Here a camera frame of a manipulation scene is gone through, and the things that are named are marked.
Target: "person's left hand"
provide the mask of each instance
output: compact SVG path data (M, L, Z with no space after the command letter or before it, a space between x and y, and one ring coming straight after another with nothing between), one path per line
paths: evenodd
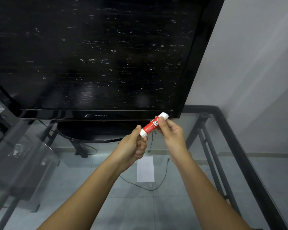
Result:
M130 135L126 135L117 148L112 152L112 156L119 160L120 172L128 169L136 160L143 157L147 147L147 137L142 138L139 134L142 127L138 125Z

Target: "white glue stick base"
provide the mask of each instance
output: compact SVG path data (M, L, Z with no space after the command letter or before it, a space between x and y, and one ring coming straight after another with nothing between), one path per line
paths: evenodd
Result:
M143 138L147 136L147 133L142 129L140 131L140 136L142 136Z

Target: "glue stick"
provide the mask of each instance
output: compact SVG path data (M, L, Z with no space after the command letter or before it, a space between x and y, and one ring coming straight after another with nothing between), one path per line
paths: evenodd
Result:
M160 115L158 115L156 118L154 118L153 121L151 121L149 124L147 124L145 127L142 128L140 131L140 135L144 138L146 137L150 132L156 129L156 127L159 125L158 119L159 117L163 117L165 120L169 118L169 115L162 112Z

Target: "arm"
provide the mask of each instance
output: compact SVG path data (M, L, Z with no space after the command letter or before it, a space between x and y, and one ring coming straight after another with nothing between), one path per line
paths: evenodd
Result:
M182 128L162 117L159 118L159 127L203 230L251 230L193 160L185 145Z
M111 155L92 173L80 188L61 205L38 230L90 229L119 175L142 158L147 138L141 126L125 136Z

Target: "forearm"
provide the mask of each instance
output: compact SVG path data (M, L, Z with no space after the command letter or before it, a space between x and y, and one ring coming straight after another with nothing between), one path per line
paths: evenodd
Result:
M119 162L110 155L38 230L90 229L119 175Z
M186 152L175 161L203 230L247 229L248 224L221 197L204 172Z

